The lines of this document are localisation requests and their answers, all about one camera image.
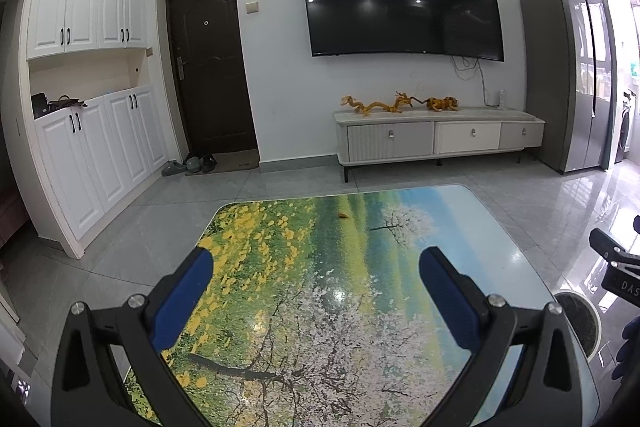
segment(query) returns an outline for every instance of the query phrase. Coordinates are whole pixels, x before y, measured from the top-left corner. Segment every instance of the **power cord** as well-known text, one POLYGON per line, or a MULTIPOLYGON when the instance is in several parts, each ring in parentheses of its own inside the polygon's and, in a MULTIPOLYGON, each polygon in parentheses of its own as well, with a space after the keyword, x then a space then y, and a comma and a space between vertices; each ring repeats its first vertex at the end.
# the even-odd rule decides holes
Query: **power cord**
POLYGON ((490 103, 486 103, 486 88, 484 87, 484 71, 482 71, 482 65, 480 64, 480 59, 476 58, 476 61, 471 65, 471 62, 466 57, 462 58, 463 68, 459 68, 456 64, 456 59, 451 55, 451 64, 453 64, 453 70, 456 73, 456 76, 463 80, 464 82, 470 81, 473 77, 476 76, 476 71, 480 71, 480 78, 482 79, 482 101, 486 107, 498 107, 497 105, 491 105, 490 103), (463 78, 460 76, 460 73, 464 73, 465 71, 473 71, 473 74, 468 78, 463 78))

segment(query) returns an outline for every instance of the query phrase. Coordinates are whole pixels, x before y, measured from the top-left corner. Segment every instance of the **refrigerator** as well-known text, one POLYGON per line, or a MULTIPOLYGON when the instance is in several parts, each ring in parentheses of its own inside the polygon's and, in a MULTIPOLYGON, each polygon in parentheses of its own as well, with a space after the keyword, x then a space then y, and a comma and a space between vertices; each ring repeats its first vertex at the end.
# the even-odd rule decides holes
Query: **refrigerator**
POLYGON ((558 172, 599 166, 607 141, 611 50, 601 0, 520 0, 526 111, 545 121, 534 155, 558 172))

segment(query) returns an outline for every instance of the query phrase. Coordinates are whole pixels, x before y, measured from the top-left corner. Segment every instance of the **tv screen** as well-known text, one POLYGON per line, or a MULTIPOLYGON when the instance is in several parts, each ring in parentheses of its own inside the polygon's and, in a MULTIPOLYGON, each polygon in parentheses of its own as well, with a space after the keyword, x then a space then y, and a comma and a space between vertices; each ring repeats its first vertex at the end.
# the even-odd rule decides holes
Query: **tv screen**
POLYGON ((306 0, 312 55, 423 53, 504 60, 497 0, 306 0))

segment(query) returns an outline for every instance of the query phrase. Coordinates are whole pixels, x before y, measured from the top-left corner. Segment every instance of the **screw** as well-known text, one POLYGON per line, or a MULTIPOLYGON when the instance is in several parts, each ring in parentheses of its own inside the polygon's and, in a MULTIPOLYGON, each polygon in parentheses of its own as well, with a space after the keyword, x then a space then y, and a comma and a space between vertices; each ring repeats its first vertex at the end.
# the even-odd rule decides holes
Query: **screw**
POLYGON ((504 297, 495 293, 492 293, 486 299, 494 308, 502 308, 505 304, 507 304, 507 301, 504 300, 504 297))
POLYGON ((71 305, 71 313, 74 315, 79 315, 84 311, 84 302, 74 302, 71 305))
POLYGON ((549 302, 549 304, 546 305, 546 309, 548 309, 554 315, 559 315, 562 313, 562 306, 557 302, 549 302))
POLYGON ((136 293, 135 295, 132 295, 129 297, 129 299, 127 299, 127 304, 131 308, 140 308, 140 306, 142 306, 144 303, 145 303, 145 296, 140 295, 139 293, 136 293))

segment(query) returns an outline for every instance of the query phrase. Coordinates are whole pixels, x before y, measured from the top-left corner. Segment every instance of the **tv stand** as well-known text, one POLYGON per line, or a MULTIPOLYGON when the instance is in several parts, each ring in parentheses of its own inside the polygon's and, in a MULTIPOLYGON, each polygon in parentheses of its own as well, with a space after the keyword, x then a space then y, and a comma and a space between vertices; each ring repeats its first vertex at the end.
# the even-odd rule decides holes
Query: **tv stand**
POLYGON ((426 108, 402 113, 334 113, 338 161, 344 182, 357 165, 470 156, 539 147, 545 122, 514 109, 461 107, 435 112, 426 108))

